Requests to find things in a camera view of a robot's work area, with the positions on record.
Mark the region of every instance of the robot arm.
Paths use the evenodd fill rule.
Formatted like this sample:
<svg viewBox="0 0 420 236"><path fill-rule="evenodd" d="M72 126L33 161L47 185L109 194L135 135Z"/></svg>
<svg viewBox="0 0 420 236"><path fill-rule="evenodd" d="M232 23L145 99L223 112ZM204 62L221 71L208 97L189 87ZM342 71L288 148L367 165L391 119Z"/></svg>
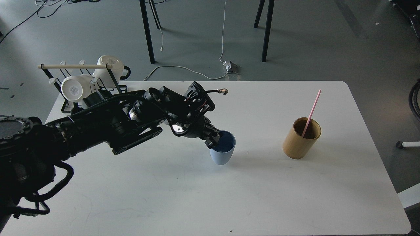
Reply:
<svg viewBox="0 0 420 236"><path fill-rule="evenodd" d="M36 117L0 119L0 232L10 215L48 214L44 201L73 176L72 167L63 161L102 142L118 155L159 135L158 125L166 123L176 136L216 146L219 130L204 116L215 108L209 92L227 90L205 91L197 82L184 95L165 86L117 95L100 90L84 99L86 109L74 109L70 116L45 125ZM67 176L49 192L38 194L53 182L55 167L67 170ZM35 209L18 207L22 197L35 202Z"/></svg>

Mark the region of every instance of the chair leg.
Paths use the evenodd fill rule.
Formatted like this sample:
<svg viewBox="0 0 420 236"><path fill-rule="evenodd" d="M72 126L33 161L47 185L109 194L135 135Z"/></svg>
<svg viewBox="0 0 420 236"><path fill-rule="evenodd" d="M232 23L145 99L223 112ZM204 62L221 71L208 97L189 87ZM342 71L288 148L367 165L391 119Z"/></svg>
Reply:
<svg viewBox="0 0 420 236"><path fill-rule="evenodd" d="M157 16L158 12L156 11L154 0L150 0L150 7L152 8L153 18L155 19L156 27L157 29L161 29L162 26L160 25L159 17Z"/></svg>
<svg viewBox="0 0 420 236"><path fill-rule="evenodd" d="M258 28L258 23L260 22L261 13L264 8L264 3L265 3L265 0L260 0L260 5L258 6L257 17L255 17L254 28Z"/></svg>
<svg viewBox="0 0 420 236"><path fill-rule="evenodd" d="M262 62L267 60L268 41L270 38L271 20L273 19L274 0L268 1L267 23L265 26L264 45L262 47Z"/></svg>
<svg viewBox="0 0 420 236"><path fill-rule="evenodd" d="M149 21L147 19L146 3L144 0L140 0L140 9L142 10L144 33L146 34L147 49L149 50L150 63L154 64L155 55L153 54L152 38L150 36Z"/></svg>

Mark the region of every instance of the wooden cup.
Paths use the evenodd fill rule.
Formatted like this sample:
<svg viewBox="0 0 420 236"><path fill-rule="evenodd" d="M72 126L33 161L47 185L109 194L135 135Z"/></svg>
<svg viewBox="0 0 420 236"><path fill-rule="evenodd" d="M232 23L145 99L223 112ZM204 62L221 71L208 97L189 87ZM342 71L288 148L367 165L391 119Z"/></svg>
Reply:
<svg viewBox="0 0 420 236"><path fill-rule="evenodd" d="M308 118L301 117L294 121L293 127L283 143L284 153L293 159L300 159L306 155L312 145L321 135L321 127L313 119L310 120L305 136L302 137Z"/></svg>

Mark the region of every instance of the blue cup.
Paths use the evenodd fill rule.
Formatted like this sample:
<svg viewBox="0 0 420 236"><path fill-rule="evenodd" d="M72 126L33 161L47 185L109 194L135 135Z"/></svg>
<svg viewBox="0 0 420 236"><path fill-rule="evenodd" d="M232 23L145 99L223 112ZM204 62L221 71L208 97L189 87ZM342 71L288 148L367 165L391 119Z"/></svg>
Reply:
<svg viewBox="0 0 420 236"><path fill-rule="evenodd" d="M230 160L234 152L236 140L233 134L228 131L222 130L219 134L219 144L210 149L210 156L216 164L224 165Z"/></svg>

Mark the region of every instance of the power cord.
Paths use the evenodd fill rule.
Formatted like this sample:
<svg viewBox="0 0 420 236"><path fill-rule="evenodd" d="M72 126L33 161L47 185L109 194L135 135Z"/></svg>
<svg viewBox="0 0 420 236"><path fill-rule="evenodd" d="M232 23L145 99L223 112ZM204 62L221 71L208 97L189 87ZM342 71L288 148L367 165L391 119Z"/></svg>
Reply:
<svg viewBox="0 0 420 236"><path fill-rule="evenodd" d="M221 55L220 55L220 57L219 57L219 61L220 61L221 63L224 63L221 59L222 59L223 53L225 52L225 50L223 49L223 36L225 35L226 3L227 3L227 2L228 2L228 0L225 0L225 10L224 10L224 13L223 13L222 54L221 54Z"/></svg>
<svg viewBox="0 0 420 236"><path fill-rule="evenodd" d="M152 13L153 13L153 17L155 18L155 20L157 20L158 16L156 15L155 11L153 10L154 8L152 8ZM163 32L162 32L162 28L160 27L160 24L158 24L159 30L160 30L160 34L162 35L162 44L160 46L160 51L163 51Z"/></svg>
<svg viewBox="0 0 420 236"><path fill-rule="evenodd" d="M413 231L413 232L417 233L418 235L420 235L420 233L417 232L417 231L415 231L414 229L411 229L411 231Z"/></svg>
<svg viewBox="0 0 420 236"><path fill-rule="evenodd" d="M29 20L31 17L33 17L35 14L39 17L39 18L47 18L47 17L50 17L50 16L52 16L52 15L54 15L54 13L56 13L57 11L58 11L58 9L61 7L61 6L63 6L64 5L64 3L68 3L68 4L72 4L72 3L76 3L76 2L72 2L71 0L50 0L50 1L54 1L54 3L51 3L51 4L49 4L49 5L46 5L47 4L47 2L48 2L48 0L35 0L35 4L37 5L37 6L39 6L39 8L34 12L34 13L32 13L32 15L30 15L28 18L26 18L24 21L22 21L20 24L18 24L17 26L15 26L15 27L13 27L13 29L11 29L9 32L7 32L4 36L3 36L3 38L0 40L0 44L4 41L4 39L14 30L14 29L16 29L18 26L20 26L21 24L23 24L23 23L25 23L27 20ZM56 8L56 10L52 13L52 14L50 14L50 15L48 15L48 16L39 16L39 12L41 11L41 9L43 8L43 7L48 7L48 6L52 6L52 5L54 5L54 4L57 4L57 3L59 3L59 2L61 2L61 1L63 1L63 3L61 3L57 8Z"/></svg>
<svg viewBox="0 0 420 236"><path fill-rule="evenodd" d="M158 3L155 3L155 4L159 4L159 3L164 3L164 2L166 2L167 0L163 0L162 2L158 2Z"/></svg>
<svg viewBox="0 0 420 236"><path fill-rule="evenodd" d="M147 76L146 76L146 78L143 80L143 81L147 81L147 79L149 79L149 77L157 70L157 69L159 69L159 68L161 68L161 67L177 67L177 68L182 68L182 69L186 69L186 70L189 70L189 71L191 71L191 72L193 72L193 73L196 73L196 74L199 74L199 75L202 75L202 76L204 76L204 77L206 77L207 79L211 79L211 80L215 80L215 79L221 79L221 78L223 78L223 77L225 77L228 73L226 73L226 74L224 74L223 76L220 76L220 77L218 77L218 78L210 78L210 77L208 77L208 76L206 76L206 75L204 75L204 74L202 74L202 73L200 73L200 72L197 72L197 71L193 71L193 70L191 70L191 69L189 69L189 68L187 68L187 67L184 67L184 66L158 66L158 67L156 67L150 74L148 74Z"/></svg>
<svg viewBox="0 0 420 236"><path fill-rule="evenodd" d="M223 36L224 36L224 32L225 32L225 21L226 21L226 3L227 3L228 1L227 0L225 0L225 8L224 8L224 13L223 13L223 28L222 28L222 54L220 55L220 57L219 57L219 61L221 62L221 63L224 63L221 59L222 59L222 56L223 56L223 53L224 53L224 48L223 48ZM208 76L206 76L206 75L204 75L204 74L202 74L202 73L200 73L200 72L197 72L197 71L193 71L193 70L191 70L191 69L189 69L189 68L187 68L187 67L184 67L184 66L158 66L158 67L156 67L150 74L148 74L145 78L144 78L144 80L143 81L147 81L147 79L149 79L150 78L150 76L157 70L157 69L159 69L159 68L161 68L161 67L177 67L177 68L182 68L182 69L186 69L186 70L189 70L189 71L191 71L191 72L193 72L193 73L196 73L196 74L199 74L199 75L202 75L202 76L204 76L204 77L206 77L207 79L211 79L211 80L216 80L216 79L221 79L221 78L223 78L223 77L225 77L227 74L228 74L228 72L226 72L223 76L220 76L220 77L218 77L218 78L210 78L210 77L208 77Z"/></svg>

